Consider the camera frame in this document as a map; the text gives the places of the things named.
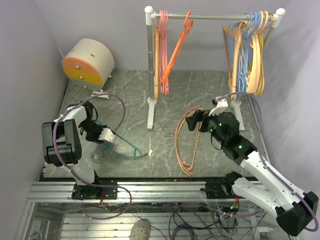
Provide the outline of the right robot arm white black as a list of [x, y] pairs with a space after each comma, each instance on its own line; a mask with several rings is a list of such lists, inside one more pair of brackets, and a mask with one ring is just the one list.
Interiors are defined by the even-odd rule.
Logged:
[[275, 217], [280, 228], [293, 237], [297, 237], [314, 220], [318, 196], [312, 191], [304, 192], [263, 159], [257, 147], [240, 134], [240, 124], [233, 113], [210, 115], [208, 111], [196, 110], [185, 121], [190, 131], [200, 123], [200, 132], [210, 133], [210, 138], [220, 143], [230, 160], [264, 185], [264, 188], [256, 186], [233, 171], [225, 175], [220, 186], [224, 197], [237, 195], [251, 201]]

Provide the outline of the brown wooden hanger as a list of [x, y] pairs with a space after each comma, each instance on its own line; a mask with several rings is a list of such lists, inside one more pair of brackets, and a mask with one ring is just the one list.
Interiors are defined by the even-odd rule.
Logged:
[[160, 86], [160, 81], [159, 81], [159, 71], [160, 71], [160, 32], [159, 28], [156, 25], [155, 26], [155, 52], [154, 52], [154, 60], [155, 60], [155, 68], [154, 68], [154, 98], [155, 100], [158, 99], [159, 96], [159, 86]]

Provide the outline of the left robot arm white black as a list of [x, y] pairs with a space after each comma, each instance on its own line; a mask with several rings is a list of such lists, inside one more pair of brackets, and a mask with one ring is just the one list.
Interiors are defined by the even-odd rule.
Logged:
[[85, 134], [88, 142], [104, 143], [101, 138], [106, 126], [93, 119], [98, 112], [86, 102], [79, 108], [75, 104], [67, 108], [67, 114], [44, 122], [41, 126], [43, 157], [46, 163], [64, 167], [75, 179], [71, 197], [74, 200], [96, 199], [103, 189], [96, 171], [82, 160], [82, 145], [79, 135]]

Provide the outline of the teal plastic hanger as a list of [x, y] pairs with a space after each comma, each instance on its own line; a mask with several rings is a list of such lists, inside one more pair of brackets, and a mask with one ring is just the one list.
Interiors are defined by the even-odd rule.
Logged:
[[98, 147], [97, 151], [90, 152], [89, 159], [93, 163], [100, 163], [106, 156], [106, 153], [112, 153], [126, 160], [139, 160], [149, 155], [148, 152], [143, 152], [140, 147], [138, 147], [130, 140], [126, 139], [123, 135], [120, 135], [118, 133], [114, 133], [113, 135], [115, 136], [116, 142], [120, 141], [124, 144], [125, 150], [118, 150], [117, 146], [115, 146], [114, 143], [105, 142], [101, 145], [101, 147]]

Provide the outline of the orange plastic hanger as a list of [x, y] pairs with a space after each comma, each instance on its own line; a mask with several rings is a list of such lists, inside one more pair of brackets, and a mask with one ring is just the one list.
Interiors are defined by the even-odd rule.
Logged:
[[171, 73], [180, 53], [181, 53], [181, 50], [183, 49], [183, 46], [187, 40], [187, 37], [190, 33], [191, 28], [193, 27], [194, 21], [189, 19], [190, 14], [191, 14], [191, 11], [189, 10], [184, 18], [183, 32], [179, 35], [179, 40], [175, 46], [175, 49], [171, 55], [170, 61], [167, 65], [167, 68], [163, 74], [163, 77], [161, 80], [162, 84], [166, 84], [168, 82], [169, 75], [170, 75], [170, 73]]

